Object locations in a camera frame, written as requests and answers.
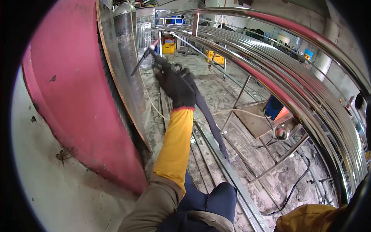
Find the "gray gas cylinder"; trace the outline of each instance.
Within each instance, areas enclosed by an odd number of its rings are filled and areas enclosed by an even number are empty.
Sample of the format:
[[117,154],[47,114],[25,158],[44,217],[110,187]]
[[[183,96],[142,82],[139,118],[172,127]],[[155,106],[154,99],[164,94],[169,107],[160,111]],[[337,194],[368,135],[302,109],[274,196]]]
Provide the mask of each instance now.
[[[130,89],[132,90],[133,98],[135,104],[138,107],[140,113],[145,111],[145,101],[144,101],[144,92],[143,84],[139,70],[131,76],[135,66],[138,64],[138,52],[135,49],[137,43],[137,12],[135,7],[132,5],[134,1],[131,0],[131,4],[124,2],[118,7],[115,7],[114,10],[114,24],[116,37],[118,41],[118,49],[120,51],[122,64],[124,65],[125,73],[128,78]],[[130,20],[130,10],[132,14],[133,21],[133,31],[134,39],[132,35],[131,20]]]

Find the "dark blue pants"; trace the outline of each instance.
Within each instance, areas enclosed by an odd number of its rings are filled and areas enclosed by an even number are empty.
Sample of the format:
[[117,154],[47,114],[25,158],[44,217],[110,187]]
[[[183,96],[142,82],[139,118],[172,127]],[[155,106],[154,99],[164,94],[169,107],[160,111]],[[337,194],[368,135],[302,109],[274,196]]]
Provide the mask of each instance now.
[[231,184],[223,182],[216,186],[210,194],[204,194],[193,185],[188,171],[185,174],[185,196],[178,206],[178,212],[206,211],[223,216],[233,223],[237,204],[236,189]]

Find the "dusty floor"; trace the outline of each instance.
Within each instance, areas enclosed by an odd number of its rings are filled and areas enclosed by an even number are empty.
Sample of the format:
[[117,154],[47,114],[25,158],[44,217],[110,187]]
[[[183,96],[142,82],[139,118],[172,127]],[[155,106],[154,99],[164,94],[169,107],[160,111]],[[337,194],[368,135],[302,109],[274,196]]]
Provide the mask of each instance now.
[[[201,94],[204,96],[211,113],[218,112],[224,109],[231,109],[233,107],[233,104],[235,103],[241,88],[229,78],[223,79],[223,74],[220,73],[216,68],[211,67],[209,69],[207,62],[205,61],[203,56],[189,55],[187,57],[183,57],[182,54],[175,53],[167,55],[167,58],[170,62],[181,63],[184,68],[187,67],[191,70],[191,72],[196,77],[195,83],[198,86]],[[145,81],[145,86],[148,90],[153,104],[157,107],[157,109],[161,111],[159,84],[155,80],[152,70],[147,69],[142,70],[141,72]],[[246,81],[247,74],[230,62],[227,63],[227,73],[241,84]],[[261,87],[253,78],[250,80],[247,90],[255,99],[253,99],[247,93],[244,93],[239,104],[267,99],[270,95],[270,92],[264,87]],[[152,156],[145,166],[147,175],[150,175],[153,169],[153,163],[157,159],[159,151],[161,150],[165,131],[163,119],[157,114],[155,109],[151,107],[147,96],[146,102],[147,108],[146,112],[142,115],[142,119],[148,139],[153,149]],[[217,125],[221,127],[224,124],[228,114],[229,113],[227,112],[215,115],[214,119]],[[201,111],[196,108],[195,118],[201,116],[203,116]],[[200,122],[205,124],[208,128],[205,120],[200,120]],[[227,131],[226,135],[232,141],[234,146],[238,148],[238,150],[242,153],[244,158],[249,162],[252,169],[254,169],[257,174],[261,174],[269,167],[274,165],[272,157],[268,154],[267,150],[262,147],[262,143],[260,142],[260,140],[255,140],[253,136],[248,132],[248,130],[244,127],[242,122],[234,114],[232,115],[232,118],[225,131]],[[268,142],[271,139],[271,136],[272,134],[268,133],[263,137],[263,140],[265,142]],[[197,139],[199,143],[202,143],[201,136],[197,135],[196,138],[191,138],[191,150],[188,170],[199,190],[204,193],[208,193],[211,192],[214,187],[212,178],[215,179],[214,181],[216,182],[216,185],[219,182],[223,182],[225,180],[218,166],[216,165],[215,160],[209,154],[210,151],[204,144],[201,144],[201,152],[203,152],[206,157],[209,157],[207,158],[206,162],[211,168],[211,172],[213,173],[212,175],[214,175],[211,176],[210,172],[208,172],[205,166],[205,163],[201,159],[200,150],[197,149],[197,145],[194,139]],[[236,155],[236,152],[226,140],[224,141],[224,143],[230,155],[231,164],[234,170],[238,174],[241,182],[248,190],[258,209],[263,213],[271,213],[277,211],[278,209],[276,205],[273,203],[267,192],[264,189],[262,190],[261,186],[257,187],[258,185],[260,185],[259,183],[256,184],[257,186],[255,184],[248,183],[246,173],[241,168],[241,165],[236,161],[236,157],[238,157]],[[302,150],[305,156],[310,159],[311,167],[316,173],[318,179],[326,179],[327,174],[320,158],[313,158],[312,155],[314,154],[314,152],[308,145],[309,143],[307,142],[304,146],[302,146]],[[280,156],[282,156],[289,149],[289,147],[284,143],[273,143],[269,146],[269,148],[273,155],[276,157],[276,160],[279,160]],[[263,177],[261,181],[269,188],[272,195],[277,200],[278,204],[282,206],[286,197],[289,195],[294,183],[303,174],[306,168],[307,166],[304,164],[300,155],[295,153],[294,157],[288,158],[281,166]],[[312,180],[312,176],[310,175],[310,173],[308,173],[297,185],[289,203],[283,210],[283,213],[288,213],[290,210],[303,204],[319,203],[315,185],[311,184],[309,182],[310,180]],[[332,190],[331,183],[324,182],[324,188],[327,192],[326,195],[328,196],[328,198],[330,200],[334,199],[335,194]],[[273,216],[264,216],[267,225],[272,228],[272,230],[274,229],[277,218],[281,215],[281,213],[278,213]],[[242,217],[244,216],[242,215],[241,210],[237,209],[234,224],[236,230],[252,231],[250,225],[246,222],[246,220],[242,219]]]

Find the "gray sleeve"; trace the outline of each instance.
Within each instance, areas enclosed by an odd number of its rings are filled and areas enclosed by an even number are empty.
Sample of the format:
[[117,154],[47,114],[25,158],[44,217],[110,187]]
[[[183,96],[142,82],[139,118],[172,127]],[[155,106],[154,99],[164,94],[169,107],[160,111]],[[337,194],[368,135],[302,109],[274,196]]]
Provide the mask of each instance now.
[[163,220],[176,212],[182,197],[175,182],[153,174],[148,188],[139,197],[134,210],[122,220],[118,232],[155,231]]

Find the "metal ball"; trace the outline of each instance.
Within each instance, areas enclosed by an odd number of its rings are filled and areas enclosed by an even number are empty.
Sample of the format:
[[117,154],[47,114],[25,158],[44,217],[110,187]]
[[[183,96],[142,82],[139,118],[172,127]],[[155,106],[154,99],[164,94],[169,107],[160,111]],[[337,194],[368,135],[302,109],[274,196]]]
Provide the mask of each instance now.
[[275,129],[275,136],[280,141],[287,140],[290,137],[290,128],[286,124],[278,125]]

